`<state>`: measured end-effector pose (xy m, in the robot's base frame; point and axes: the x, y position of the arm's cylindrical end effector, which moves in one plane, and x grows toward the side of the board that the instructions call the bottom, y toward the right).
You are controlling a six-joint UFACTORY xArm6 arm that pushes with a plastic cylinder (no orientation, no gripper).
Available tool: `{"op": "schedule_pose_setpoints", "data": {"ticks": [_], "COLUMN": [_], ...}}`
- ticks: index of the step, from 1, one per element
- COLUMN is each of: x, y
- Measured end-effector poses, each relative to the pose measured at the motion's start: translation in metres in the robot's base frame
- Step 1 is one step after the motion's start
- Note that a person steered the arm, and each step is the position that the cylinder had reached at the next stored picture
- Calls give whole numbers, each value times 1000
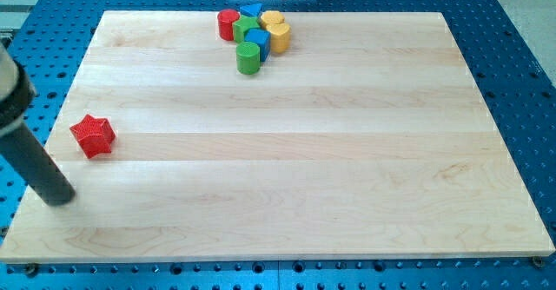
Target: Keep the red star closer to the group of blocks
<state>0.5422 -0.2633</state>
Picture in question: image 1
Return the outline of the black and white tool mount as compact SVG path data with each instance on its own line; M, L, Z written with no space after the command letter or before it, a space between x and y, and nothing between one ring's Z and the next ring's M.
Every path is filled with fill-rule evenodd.
M1 136L23 124L25 110L36 96L36 88L23 66L1 45Z

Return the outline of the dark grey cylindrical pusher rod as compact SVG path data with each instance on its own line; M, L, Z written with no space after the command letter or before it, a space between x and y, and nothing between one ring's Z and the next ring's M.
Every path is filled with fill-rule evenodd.
M49 206L72 201L75 189L25 123L1 130L1 155Z

